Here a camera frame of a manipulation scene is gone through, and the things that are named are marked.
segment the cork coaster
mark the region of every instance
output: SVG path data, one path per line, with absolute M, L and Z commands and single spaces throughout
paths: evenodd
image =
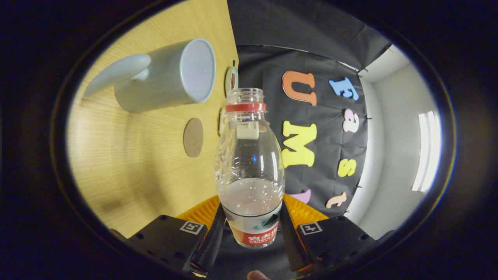
M 197 157 L 202 151 L 204 141 L 204 132 L 201 120 L 198 118 L 190 119 L 183 131 L 183 147 L 190 157 Z

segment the table surface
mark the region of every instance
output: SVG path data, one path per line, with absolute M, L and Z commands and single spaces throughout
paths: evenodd
M 215 86 L 207 102 L 133 114 L 119 106 L 114 87 L 82 99 L 89 82 L 111 63 L 197 37 L 211 43 L 216 57 Z M 238 65 L 226 1 L 189 0 L 134 27 L 95 61 L 73 101 L 67 144 L 81 194 L 106 226 L 129 237 L 160 214 L 177 216 L 216 194 L 218 116 L 233 60 Z M 196 158 L 183 148 L 183 130 L 191 118 L 199 118 L 204 128 Z

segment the plastic bottle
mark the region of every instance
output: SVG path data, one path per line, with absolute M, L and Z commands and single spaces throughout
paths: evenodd
M 235 89 L 227 101 L 215 160 L 218 196 L 235 240 L 264 248 L 275 239 L 285 188 L 280 146 L 264 119 L 263 90 Z

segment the finger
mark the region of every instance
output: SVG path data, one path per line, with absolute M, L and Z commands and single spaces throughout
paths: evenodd
M 248 280 L 270 280 L 261 271 L 255 270 L 248 273 Z

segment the mug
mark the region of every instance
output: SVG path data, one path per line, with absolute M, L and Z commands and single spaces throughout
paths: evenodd
M 132 113 L 202 103 L 213 91 L 215 76 L 213 48 L 197 38 L 111 64 L 88 85 L 84 98 L 116 84 L 116 100 Z

